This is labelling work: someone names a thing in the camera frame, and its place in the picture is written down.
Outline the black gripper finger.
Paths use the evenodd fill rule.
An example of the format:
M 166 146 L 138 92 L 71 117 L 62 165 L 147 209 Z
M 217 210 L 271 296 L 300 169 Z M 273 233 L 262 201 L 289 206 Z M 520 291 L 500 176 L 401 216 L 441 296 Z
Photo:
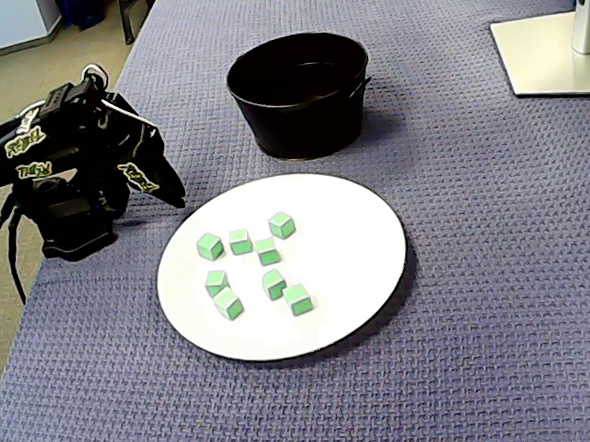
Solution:
M 172 193 L 173 196 L 185 196 L 184 184 L 179 178 L 178 172 L 172 167 L 168 160 L 168 154 L 165 150 L 165 143 L 162 135 L 157 137 L 160 158 L 159 158 L 159 175 L 161 176 L 161 184 L 164 189 Z
M 138 152 L 133 159 L 122 161 L 115 168 L 133 188 L 176 208 L 185 207 L 184 185 L 162 152 Z

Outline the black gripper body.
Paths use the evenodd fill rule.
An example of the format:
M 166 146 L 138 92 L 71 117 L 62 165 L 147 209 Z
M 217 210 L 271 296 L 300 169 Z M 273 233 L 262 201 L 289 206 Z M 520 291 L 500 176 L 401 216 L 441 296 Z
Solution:
M 117 164 L 133 159 L 138 152 L 159 151 L 158 127 L 139 115 L 121 94 L 105 94 L 97 121 L 103 141 L 112 147 Z

